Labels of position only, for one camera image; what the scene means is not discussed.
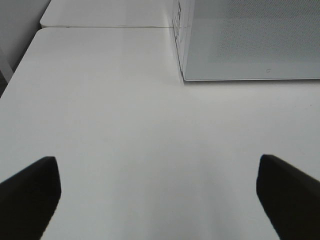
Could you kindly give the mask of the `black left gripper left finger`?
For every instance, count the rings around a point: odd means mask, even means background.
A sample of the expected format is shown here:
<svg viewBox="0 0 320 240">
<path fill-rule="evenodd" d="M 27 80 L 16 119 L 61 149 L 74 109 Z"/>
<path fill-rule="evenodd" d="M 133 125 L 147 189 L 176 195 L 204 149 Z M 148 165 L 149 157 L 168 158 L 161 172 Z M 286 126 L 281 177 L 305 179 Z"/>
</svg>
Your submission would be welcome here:
<svg viewBox="0 0 320 240">
<path fill-rule="evenodd" d="M 0 238 L 39 240 L 61 198 L 57 160 L 43 157 L 0 184 Z"/>
</svg>

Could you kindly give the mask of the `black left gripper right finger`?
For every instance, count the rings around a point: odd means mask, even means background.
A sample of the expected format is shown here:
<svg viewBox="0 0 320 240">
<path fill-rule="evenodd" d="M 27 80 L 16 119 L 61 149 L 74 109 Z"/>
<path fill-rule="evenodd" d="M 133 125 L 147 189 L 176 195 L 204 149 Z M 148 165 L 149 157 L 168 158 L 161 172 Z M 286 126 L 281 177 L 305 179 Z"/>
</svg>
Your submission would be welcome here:
<svg viewBox="0 0 320 240">
<path fill-rule="evenodd" d="M 320 182 L 275 155 L 260 158 L 256 194 L 281 240 L 320 238 Z"/>
</svg>

